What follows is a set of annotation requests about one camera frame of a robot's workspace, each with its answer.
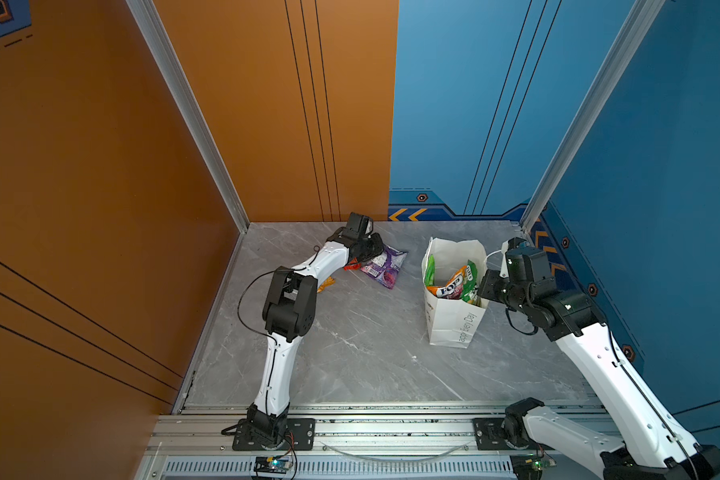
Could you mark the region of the aluminium frame rail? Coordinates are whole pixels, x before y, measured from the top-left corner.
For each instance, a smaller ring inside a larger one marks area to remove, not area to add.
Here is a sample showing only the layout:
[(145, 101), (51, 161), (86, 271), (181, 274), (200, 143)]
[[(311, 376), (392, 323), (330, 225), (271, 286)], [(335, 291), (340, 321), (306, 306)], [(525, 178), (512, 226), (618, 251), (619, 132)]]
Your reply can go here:
[[(596, 405), (551, 405), (555, 413), (606, 436), (618, 432)], [(471, 421), (503, 417), (500, 407), (444, 404), (403, 408), (323, 405), (295, 408), (290, 418), (314, 418), (314, 447), (234, 451), (238, 412), (199, 411), (159, 418), (135, 474), (138, 479), (517, 479), (511, 456), (551, 457), (557, 466), (542, 479), (595, 479), (597, 475), (548, 447), (479, 451)], [(258, 456), (291, 456), (282, 478), (253, 475)]]

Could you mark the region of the purple snack packet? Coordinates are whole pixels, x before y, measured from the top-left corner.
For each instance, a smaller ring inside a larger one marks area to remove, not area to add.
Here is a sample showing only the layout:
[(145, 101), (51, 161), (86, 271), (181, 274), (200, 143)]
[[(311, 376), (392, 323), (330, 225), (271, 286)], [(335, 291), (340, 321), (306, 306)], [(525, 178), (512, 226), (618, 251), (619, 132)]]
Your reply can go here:
[(363, 264), (361, 271), (387, 289), (393, 289), (407, 255), (406, 251), (385, 245), (381, 254)]

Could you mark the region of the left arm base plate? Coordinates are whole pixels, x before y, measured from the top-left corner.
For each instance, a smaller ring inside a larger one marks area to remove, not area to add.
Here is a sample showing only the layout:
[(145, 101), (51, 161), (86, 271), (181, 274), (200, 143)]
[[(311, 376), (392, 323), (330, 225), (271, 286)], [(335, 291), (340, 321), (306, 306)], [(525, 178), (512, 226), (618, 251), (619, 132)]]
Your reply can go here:
[(234, 451), (288, 450), (297, 453), (314, 447), (316, 421), (314, 418), (286, 418), (274, 427), (256, 426), (243, 419), (238, 422), (232, 441)]

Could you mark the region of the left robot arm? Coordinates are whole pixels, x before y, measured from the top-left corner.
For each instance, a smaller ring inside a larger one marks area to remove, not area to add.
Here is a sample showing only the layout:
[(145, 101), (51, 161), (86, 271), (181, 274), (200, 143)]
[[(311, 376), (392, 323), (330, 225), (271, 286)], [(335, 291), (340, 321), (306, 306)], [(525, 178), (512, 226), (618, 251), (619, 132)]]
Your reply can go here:
[(309, 259), (270, 272), (262, 308), (266, 361), (256, 397), (236, 428), (243, 439), (266, 449), (288, 442), (291, 378), (299, 346), (315, 321), (318, 287), (351, 262), (367, 262), (383, 250), (380, 234), (354, 235), (341, 227)]

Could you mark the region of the right circuit board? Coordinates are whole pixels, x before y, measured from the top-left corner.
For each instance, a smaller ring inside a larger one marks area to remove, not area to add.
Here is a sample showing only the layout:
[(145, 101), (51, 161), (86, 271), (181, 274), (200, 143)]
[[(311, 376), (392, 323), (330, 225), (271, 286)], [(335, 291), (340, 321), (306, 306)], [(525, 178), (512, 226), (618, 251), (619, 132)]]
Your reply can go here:
[(547, 470), (557, 466), (551, 457), (511, 456), (510, 460), (518, 480), (541, 480)]

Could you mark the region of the aluminium corner post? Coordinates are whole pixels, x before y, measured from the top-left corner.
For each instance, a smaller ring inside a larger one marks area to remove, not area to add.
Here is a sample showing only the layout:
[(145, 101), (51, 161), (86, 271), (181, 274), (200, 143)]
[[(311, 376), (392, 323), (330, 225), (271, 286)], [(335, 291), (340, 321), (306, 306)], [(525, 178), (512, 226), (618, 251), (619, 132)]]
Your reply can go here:
[(237, 229), (245, 234), (250, 220), (155, 3), (127, 0), (126, 4), (230, 216)]
[(664, 4), (664, 0), (633, 3), (528, 202), (520, 220), (524, 234), (528, 235), (539, 219)]

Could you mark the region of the green Fox's candy bag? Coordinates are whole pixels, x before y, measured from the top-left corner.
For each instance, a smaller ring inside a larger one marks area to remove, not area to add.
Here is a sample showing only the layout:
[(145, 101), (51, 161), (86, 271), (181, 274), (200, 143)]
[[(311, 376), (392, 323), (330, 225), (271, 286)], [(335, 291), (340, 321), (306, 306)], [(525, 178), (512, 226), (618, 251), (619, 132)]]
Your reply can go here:
[(477, 305), (479, 303), (478, 288), (478, 269), (476, 264), (469, 260), (462, 269), (462, 292), (460, 299), (468, 304)]

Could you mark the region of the circuit board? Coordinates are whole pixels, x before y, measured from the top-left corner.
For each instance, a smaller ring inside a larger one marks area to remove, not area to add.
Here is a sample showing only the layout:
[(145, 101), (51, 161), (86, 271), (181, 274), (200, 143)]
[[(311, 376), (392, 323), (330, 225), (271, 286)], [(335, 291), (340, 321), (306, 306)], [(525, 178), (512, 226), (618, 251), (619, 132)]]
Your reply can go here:
[(547, 470), (557, 466), (551, 457), (511, 456), (510, 460), (518, 480), (541, 480)]
[(258, 456), (255, 458), (253, 475), (261, 478), (282, 478), (290, 474), (293, 467), (291, 456)]

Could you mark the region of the green chips bag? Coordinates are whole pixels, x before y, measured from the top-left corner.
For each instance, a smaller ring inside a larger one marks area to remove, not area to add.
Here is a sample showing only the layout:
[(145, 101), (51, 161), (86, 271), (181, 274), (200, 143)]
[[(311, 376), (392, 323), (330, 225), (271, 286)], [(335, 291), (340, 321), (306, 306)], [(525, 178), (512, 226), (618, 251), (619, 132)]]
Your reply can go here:
[(436, 260), (433, 255), (428, 255), (426, 259), (423, 282), (426, 287), (434, 285), (434, 277), (436, 272)]

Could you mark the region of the orange candy wrapper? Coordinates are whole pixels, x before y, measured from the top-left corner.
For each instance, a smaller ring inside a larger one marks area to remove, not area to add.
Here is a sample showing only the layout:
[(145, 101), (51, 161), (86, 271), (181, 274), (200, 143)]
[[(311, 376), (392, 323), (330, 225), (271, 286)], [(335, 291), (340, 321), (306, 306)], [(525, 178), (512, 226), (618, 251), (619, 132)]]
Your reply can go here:
[(334, 279), (333, 277), (329, 276), (324, 282), (322, 282), (322, 283), (318, 286), (317, 292), (318, 292), (318, 293), (321, 293), (321, 292), (323, 292), (326, 288), (328, 288), (329, 286), (334, 285), (335, 283), (336, 283), (335, 279)]

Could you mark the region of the left circuit board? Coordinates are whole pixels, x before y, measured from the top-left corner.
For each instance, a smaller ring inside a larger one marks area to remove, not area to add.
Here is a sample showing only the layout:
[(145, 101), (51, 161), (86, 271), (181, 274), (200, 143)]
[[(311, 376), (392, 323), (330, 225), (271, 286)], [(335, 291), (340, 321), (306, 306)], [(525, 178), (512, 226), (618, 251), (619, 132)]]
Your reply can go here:
[(293, 467), (291, 456), (258, 456), (255, 458), (253, 475), (261, 478), (282, 478), (290, 474)]

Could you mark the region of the right aluminium corner post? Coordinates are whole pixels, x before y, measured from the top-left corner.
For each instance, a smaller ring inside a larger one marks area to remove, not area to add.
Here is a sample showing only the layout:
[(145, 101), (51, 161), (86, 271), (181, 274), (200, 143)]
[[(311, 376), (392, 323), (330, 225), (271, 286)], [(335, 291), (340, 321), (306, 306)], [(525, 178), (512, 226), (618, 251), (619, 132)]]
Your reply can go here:
[(633, 3), (528, 202), (520, 220), (524, 234), (528, 235), (539, 219), (664, 4), (664, 0)]

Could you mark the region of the white paper gift bag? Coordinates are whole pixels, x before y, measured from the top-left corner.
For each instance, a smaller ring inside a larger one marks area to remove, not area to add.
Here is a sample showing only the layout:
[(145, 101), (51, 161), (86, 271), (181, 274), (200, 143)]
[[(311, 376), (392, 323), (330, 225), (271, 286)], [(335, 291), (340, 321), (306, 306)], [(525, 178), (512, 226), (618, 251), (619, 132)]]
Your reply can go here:
[[(469, 260), (478, 269), (478, 287), (486, 274), (486, 262), (496, 259), (498, 251), (488, 253), (477, 240), (451, 241), (431, 238), (421, 263), (423, 282), (424, 269), (428, 255), (436, 260), (434, 286), (445, 286), (451, 277)], [(470, 345), (488, 306), (488, 301), (479, 296), (477, 305), (468, 304), (461, 299), (448, 300), (437, 298), (426, 289), (424, 291), (424, 312), (429, 336), (429, 344), (439, 347), (466, 349)]]

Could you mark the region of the orange Fox's candy bag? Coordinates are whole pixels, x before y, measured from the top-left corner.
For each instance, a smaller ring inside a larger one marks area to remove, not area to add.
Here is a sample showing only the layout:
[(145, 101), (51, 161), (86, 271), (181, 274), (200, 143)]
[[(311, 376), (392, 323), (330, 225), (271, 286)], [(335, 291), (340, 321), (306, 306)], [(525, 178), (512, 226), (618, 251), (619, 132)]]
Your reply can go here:
[(426, 289), (437, 298), (448, 300), (461, 299), (464, 292), (465, 279), (468, 273), (469, 268), (463, 267), (451, 277), (445, 286), (437, 287), (434, 285), (428, 285)]

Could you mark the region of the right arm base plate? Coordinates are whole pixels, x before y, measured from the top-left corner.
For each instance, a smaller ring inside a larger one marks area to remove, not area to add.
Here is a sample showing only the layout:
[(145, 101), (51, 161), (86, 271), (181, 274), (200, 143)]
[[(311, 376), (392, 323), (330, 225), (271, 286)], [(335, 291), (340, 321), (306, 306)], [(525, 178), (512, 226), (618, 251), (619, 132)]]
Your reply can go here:
[(480, 417), (472, 421), (474, 440), (479, 451), (528, 451), (541, 453), (548, 448), (531, 440), (509, 439), (503, 417)]

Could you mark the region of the red candy wrapper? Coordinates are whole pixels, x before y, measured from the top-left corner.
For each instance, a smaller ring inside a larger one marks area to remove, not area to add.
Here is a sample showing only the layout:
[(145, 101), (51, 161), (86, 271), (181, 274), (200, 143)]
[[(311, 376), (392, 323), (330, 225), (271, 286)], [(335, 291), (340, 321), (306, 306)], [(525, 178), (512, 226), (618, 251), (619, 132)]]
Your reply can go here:
[(358, 269), (361, 269), (362, 267), (363, 267), (363, 264), (361, 262), (354, 260), (353, 262), (344, 266), (343, 269), (345, 271), (349, 271), (349, 270), (358, 270)]

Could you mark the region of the left aluminium corner post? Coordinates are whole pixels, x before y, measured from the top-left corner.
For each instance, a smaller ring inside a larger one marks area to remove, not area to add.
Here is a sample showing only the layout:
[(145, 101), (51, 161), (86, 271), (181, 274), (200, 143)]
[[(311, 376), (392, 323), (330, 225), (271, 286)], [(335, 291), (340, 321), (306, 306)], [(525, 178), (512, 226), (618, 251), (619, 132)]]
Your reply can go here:
[(126, 4), (230, 216), (237, 229), (245, 234), (250, 220), (155, 3), (127, 0)]

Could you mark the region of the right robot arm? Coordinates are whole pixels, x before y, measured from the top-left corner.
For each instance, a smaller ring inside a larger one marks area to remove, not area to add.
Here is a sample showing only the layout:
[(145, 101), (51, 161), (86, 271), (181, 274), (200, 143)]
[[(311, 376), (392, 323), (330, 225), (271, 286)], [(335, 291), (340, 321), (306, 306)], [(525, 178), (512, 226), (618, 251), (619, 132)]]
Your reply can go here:
[(481, 297), (526, 315), (574, 363), (618, 429), (618, 436), (561, 417), (527, 398), (505, 410), (503, 437), (515, 448), (548, 446), (601, 479), (713, 479), (720, 449), (702, 445), (658, 400), (618, 349), (606, 319), (579, 292), (560, 292), (553, 279), (539, 292), (497, 270), (480, 285)]

